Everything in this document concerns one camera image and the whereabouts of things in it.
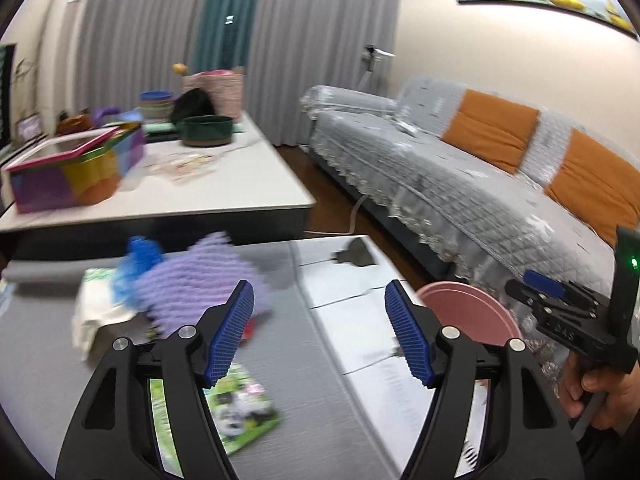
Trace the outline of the red plastic bag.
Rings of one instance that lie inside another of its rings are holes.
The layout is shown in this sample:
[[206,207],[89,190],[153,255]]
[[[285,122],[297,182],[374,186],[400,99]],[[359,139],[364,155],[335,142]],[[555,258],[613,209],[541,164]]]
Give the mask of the red plastic bag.
[[253,338],[255,333],[255,328],[256,328],[256,320],[254,318],[250,318],[244,327],[244,330],[240,339],[241,346],[243,344],[247,344]]

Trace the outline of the purple foam fruit net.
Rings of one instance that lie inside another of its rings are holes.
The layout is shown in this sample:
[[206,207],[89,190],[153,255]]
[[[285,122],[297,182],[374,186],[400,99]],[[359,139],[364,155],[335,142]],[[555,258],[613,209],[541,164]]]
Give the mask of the purple foam fruit net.
[[158,336],[194,325],[210,307],[224,304],[239,281],[254,288],[253,314],[270,310],[270,290],[225,232],[207,235],[186,252],[167,256],[134,282],[134,299]]

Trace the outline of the green snack packet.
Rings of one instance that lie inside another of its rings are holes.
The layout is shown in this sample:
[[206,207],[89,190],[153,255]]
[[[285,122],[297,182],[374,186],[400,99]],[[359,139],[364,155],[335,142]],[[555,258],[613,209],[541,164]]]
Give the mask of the green snack packet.
[[[164,471],[182,478],[169,423],[164,384],[149,381],[156,443]],[[206,405],[212,415],[224,450],[228,455],[254,442],[280,422],[270,396],[245,367],[233,362],[226,377],[210,389],[204,389]]]

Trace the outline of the blue plastic bag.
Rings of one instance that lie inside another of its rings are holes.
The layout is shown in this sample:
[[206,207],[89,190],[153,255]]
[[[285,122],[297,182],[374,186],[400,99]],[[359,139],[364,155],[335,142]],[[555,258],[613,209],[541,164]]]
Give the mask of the blue plastic bag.
[[115,304],[136,311],[143,311],[137,293],[137,281],[143,274],[164,261],[164,252],[154,240],[133,236],[128,240],[127,253],[118,264],[111,280],[112,298]]

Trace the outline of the white wet wipes pack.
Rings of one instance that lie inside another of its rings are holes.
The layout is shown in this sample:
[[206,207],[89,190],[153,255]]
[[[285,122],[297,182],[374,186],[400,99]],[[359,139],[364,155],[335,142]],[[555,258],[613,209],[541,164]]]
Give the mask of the white wet wipes pack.
[[90,268],[82,276],[72,316],[72,344],[84,361],[102,327],[127,323],[137,315],[114,292],[116,278],[118,271],[107,268]]

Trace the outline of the pink trash bin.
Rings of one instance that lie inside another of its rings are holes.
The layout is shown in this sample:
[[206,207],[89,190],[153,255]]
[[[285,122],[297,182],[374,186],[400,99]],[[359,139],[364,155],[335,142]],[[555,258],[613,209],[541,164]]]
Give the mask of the pink trash bin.
[[522,338],[511,313],[484,290],[458,282],[437,282],[416,294],[440,324],[456,326],[474,341],[502,347],[509,339]]

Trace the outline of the orange cushion near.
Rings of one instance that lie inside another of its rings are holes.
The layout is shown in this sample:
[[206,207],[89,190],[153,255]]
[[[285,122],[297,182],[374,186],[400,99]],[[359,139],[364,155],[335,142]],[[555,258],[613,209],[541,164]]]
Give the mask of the orange cushion near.
[[544,194],[614,247],[616,228],[639,223],[639,170],[577,129]]

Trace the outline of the orange cushion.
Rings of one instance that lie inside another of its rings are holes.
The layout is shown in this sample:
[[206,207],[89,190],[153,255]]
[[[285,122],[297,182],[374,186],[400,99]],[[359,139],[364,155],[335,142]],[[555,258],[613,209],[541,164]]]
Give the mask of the orange cushion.
[[468,89],[442,140],[515,174],[540,115],[536,108]]
[[614,247],[616,228],[639,223],[639,170],[577,129],[544,194]]

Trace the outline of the orange cushion far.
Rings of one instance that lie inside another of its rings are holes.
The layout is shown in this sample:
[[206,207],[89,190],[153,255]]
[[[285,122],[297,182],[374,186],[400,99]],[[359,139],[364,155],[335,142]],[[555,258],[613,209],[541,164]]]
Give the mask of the orange cushion far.
[[468,89],[442,140],[515,174],[540,115],[536,108]]

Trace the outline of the dark green round basket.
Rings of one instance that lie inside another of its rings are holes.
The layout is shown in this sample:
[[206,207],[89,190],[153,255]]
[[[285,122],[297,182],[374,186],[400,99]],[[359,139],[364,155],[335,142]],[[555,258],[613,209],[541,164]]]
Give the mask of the dark green round basket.
[[228,116],[204,115],[180,122],[180,140],[191,148],[216,148],[232,142],[234,121]]

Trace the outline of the stack of coloured bowls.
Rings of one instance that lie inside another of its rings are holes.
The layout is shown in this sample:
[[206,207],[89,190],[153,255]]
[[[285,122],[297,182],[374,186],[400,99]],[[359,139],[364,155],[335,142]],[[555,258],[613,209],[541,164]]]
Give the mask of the stack of coloured bowls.
[[141,92],[139,107],[147,122],[163,122],[169,119],[174,110],[174,95],[163,90]]

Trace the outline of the pink lace basket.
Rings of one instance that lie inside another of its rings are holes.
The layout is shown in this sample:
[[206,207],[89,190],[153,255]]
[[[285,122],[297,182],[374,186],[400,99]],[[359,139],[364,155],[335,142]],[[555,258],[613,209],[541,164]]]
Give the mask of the pink lace basket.
[[244,70],[210,70],[182,77],[182,90],[200,88],[212,101],[216,113],[228,116],[234,122],[242,120]]

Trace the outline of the teal curtain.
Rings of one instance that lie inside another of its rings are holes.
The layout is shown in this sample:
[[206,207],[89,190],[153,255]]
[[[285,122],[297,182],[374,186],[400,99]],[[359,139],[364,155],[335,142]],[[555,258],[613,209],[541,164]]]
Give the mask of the teal curtain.
[[194,73],[244,66],[257,0],[205,0],[191,60]]

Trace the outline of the grey curtain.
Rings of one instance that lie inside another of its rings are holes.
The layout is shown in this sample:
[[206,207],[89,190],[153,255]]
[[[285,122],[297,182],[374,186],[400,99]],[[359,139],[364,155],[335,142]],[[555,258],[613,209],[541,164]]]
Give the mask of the grey curtain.
[[[131,110],[148,90],[183,92],[189,77],[238,70],[243,110],[277,145],[303,144],[298,107],[318,84],[386,89],[367,47],[390,50],[399,0],[81,0],[71,110]],[[186,66],[186,76],[174,72]]]

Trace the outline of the small photo frame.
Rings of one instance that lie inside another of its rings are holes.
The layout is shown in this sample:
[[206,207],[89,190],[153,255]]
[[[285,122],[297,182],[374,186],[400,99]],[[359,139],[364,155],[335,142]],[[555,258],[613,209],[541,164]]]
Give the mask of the small photo frame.
[[20,119],[16,123],[15,139],[17,143],[26,143],[39,138],[44,133],[39,113]]

